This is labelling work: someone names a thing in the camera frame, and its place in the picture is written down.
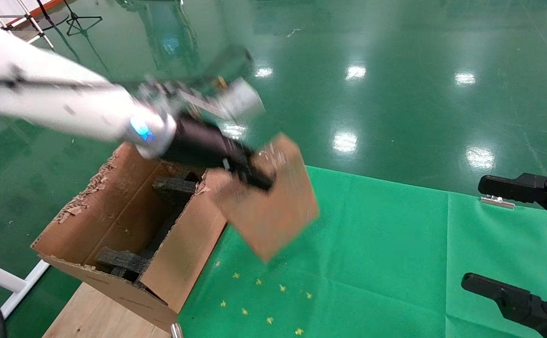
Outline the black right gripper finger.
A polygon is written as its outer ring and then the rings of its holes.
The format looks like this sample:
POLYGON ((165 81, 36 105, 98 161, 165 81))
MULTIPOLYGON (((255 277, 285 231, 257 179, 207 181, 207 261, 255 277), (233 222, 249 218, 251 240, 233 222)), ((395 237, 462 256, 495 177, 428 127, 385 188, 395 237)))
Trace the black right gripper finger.
POLYGON ((481 194, 522 203, 537 203, 547 211, 547 176, 523 173, 516 179, 485 175, 478 183, 481 194))
POLYGON ((501 315, 547 338, 547 301, 528 290, 475 273, 464 274, 461 287, 496 302, 501 315))

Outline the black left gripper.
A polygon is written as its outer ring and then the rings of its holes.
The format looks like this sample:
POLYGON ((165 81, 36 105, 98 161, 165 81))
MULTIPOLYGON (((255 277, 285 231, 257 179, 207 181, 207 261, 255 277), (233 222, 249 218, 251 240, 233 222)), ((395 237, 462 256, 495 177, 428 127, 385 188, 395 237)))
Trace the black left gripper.
POLYGON ((160 158, 187 166, 226 169, 240 182, 269 191, 274 180, 250 163, 252 155, 248 146, 227 137, 215 124, 178 115, 174 137, 160 158))

